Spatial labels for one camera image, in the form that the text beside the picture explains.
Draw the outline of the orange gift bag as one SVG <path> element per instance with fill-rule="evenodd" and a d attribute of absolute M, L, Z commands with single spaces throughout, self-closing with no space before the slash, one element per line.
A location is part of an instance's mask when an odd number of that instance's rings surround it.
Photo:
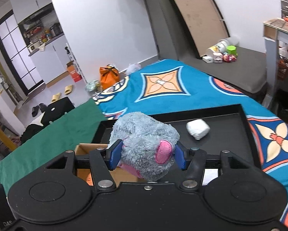
<path fill-rule="evenodd" d="M 103 90 L 111 87 L 120 81 L 120 73 L 113 65 L 107 65 L 106 67 L 100 67 L 100 83 Z"/>

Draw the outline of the yellow slipper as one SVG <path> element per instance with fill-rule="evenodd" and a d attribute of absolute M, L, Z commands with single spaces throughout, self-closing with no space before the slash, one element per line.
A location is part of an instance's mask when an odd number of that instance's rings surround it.
<path fill-rule="evenodd" d="M 60 99 L 60 97 L 61 97 L 61 93 L 60 93 L 60 92 L 54 94 L 54 95 L 52 96 L 52 98 L 51 98 L 51 103 L 54 103 L 54 102 L 58 101 L 58 100 Z"/>
<path fill-rule="evenodd" d="M 72 90 L 73 90 L 73 85 L 68 85 L 68 86 L 65 87 L 64 94 L 68 95 L 68 94 L 70 94 L 72 92 Z"/>

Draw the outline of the grey plush mouse toy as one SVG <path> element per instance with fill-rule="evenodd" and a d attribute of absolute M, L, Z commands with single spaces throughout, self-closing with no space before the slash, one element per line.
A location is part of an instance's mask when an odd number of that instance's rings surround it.
<path fill-rule="evenodd" d="M 148 182 L 164 177 L 174 164 L 180 135 L 174 127 L 141 112 L 120 117 L 112 128 L 109 145 L 123 141 L 118 167 Z"/>

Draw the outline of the black bag with white dot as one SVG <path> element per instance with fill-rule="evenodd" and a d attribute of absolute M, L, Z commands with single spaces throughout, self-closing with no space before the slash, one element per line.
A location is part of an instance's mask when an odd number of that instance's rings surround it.
<path fill-rule="evenodd" d="M 74 109 L 75 106 L 68 97 L 59 99 L 49 105 L 40 103 L 38 106 L 33 107 L 32 116 L 37 116 L 39 111 L 41 115 L 26 127 L 26 130 L 20 136 L 20 144 L 24 144 L 48 125 Z"/>

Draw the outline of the brown cardboard box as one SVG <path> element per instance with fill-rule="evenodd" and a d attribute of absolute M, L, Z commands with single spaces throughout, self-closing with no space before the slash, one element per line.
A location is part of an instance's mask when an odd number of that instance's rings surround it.
<path fill-rule="evenodd" d="M 80 143 L 76 146 L 74 153 L 76 155 L 77 176 L 89 185 L 101 189 L 98 183 L 105 180 L 110 181 L 110 187 L 118 187 L 123 182 L 145 182 L 130 172 L 117 167 L 110 171 L 104 162 L 107 144 L 100 143 Z"/>

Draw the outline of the white soft block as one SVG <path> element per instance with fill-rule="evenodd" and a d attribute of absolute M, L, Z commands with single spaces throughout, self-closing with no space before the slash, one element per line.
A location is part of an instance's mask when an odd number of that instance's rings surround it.
<path fill-rule="evenodd" d="M 196 140 L 202 139 L 210 131 L 209 125 L 202 119 L 189 121 L 186 124 L 186 129 L 188 133 Z"/>

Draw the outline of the red round toy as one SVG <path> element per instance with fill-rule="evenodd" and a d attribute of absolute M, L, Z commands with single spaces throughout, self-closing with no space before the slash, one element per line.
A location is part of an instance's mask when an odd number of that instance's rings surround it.
<path fill-rule="evenodd" d="M 232 55 L 232 54 L 224 54 L 223 55 L 223 61 L 227 62 L 227 63 L 236 62 L 237 57 L 235 55 Z"/>

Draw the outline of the orange cardboard box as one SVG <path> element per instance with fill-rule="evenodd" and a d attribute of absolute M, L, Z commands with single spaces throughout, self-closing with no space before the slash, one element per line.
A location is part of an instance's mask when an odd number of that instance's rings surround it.
<path fill-rule="evenodd" d="M 71 76 L 74 82 L 78 82 L 82 80 L 82 76 L 78 73 L 78 71 L 75 68 L 75 65 L 73 62 L 68 62 L 67 63 L 67 72 Z"/>

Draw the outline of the small white box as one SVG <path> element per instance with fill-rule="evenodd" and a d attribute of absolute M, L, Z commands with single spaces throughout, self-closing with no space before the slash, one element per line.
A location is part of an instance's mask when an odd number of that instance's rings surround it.
<path fill-rule="evenodd" d="M 202 60 L 203 60 L 205 63 L 213 63 L 213 62 L 214 62 L 214 59 L 213 59 L 211 56 L 203 56 L 203 57 L 202 57 Z"/>

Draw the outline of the green cloth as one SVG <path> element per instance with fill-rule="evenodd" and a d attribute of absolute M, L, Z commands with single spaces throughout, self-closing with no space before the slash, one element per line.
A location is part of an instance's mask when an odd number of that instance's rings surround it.
<path fill-rule="evenodd" d="M 0 161 L 0 183 L 10 187 L 57 155 L 90 143 L 101 121 L 107 118 L 90 99 L 63 115 Z"/>

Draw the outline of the black shallow tray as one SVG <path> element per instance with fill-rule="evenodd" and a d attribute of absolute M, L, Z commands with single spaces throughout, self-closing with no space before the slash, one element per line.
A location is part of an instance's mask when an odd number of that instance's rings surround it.
<path fill-rule="evenodd" d="M 260 167 L 256 144 L 241 105 L 229 105 L 202 110 L 189 110 L 150 116 L 164 124 L 171 125 L 179 133 L 179 142 L 187 149 L 199 148 L 208 155 L 220 155 L 229 150 L 250 164 Z M 204 120 L 210 127 L 209 133 L 200 140 L 187 131 L 186 124 L 196 119 Z M 116 120 L 99 124 L 93 143 L 109 145 L 110 134 Z"/>

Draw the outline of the green plastic cup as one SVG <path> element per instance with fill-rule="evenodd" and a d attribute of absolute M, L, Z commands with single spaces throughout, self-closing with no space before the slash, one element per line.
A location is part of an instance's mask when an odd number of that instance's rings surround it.
<path fill-rule="evenodd" d="M 227 46 L 227 53 L 230 55 L 237 56 L 237 47 L 234 45 Z"/>

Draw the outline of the blue patterned blanket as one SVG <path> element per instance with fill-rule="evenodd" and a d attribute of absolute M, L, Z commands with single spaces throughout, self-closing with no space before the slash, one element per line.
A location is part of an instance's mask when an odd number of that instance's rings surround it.
<path fill-rule="evenodd" d="M 241 104 L 263 171 L 288 191 L 288 124 L 228 83 L 182 62 L 165 59 L 94 94 L 93 100 L 108 119 L 137 111 L 154 115 Z M 288 227 L 288 203 L 281 222 Z"/>

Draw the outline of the orange basket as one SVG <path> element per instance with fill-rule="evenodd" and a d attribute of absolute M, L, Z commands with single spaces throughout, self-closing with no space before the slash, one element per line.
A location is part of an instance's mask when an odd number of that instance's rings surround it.
<path fill-rule="evenodd" d="M 285 80 L 287 76 L 288 76 L 288 58 L 285 58 L 284 56 L 280 55 L 278 61 L 277 78 L 278 80 Z"/>

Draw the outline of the leaning brown board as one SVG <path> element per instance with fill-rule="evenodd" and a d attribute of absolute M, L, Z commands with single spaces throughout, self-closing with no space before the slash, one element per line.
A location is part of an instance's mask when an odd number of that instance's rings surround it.
<path fill-rule="evenodd" d="M 169 0 L 196 58 L 219 40 L 230 37 L 215 0 Z"/>

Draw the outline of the white kitchen cabinet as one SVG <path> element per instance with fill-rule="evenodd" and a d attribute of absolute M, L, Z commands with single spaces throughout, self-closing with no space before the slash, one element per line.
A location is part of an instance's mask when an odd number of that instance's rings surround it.
<path fill-rule="evenodd" d="M 50 86 L 67 74 L 67 39 L 51 0 L 10 0 L 37 76 Z"/>

